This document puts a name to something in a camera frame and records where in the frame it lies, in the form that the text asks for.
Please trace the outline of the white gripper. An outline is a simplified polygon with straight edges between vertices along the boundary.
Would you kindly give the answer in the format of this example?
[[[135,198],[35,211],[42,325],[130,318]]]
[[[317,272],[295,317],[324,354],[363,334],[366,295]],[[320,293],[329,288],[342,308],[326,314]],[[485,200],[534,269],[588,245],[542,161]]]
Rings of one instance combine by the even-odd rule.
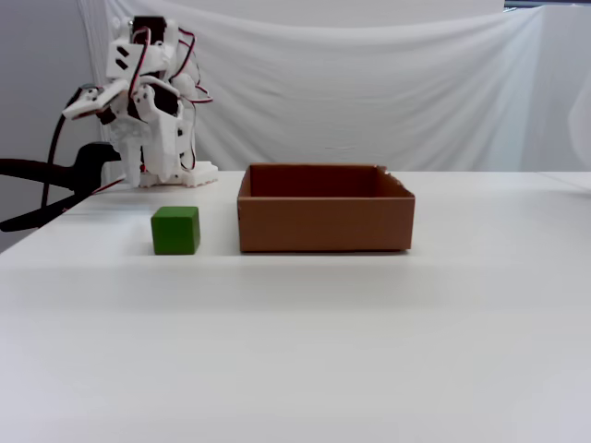
[[[139,187],[141,146],[144,146],[146,171],[142,174],[142,183],[177,183],[181,171],[176,144],[183,139],[185,129],[178,93],[173,92],[172,87],[164,87],[160,80],[144,79],[133,92],[127,89],[119,92],[111,102],[111,111],[115,120],[110,128],[114,139],[122,143],[127,181]]]

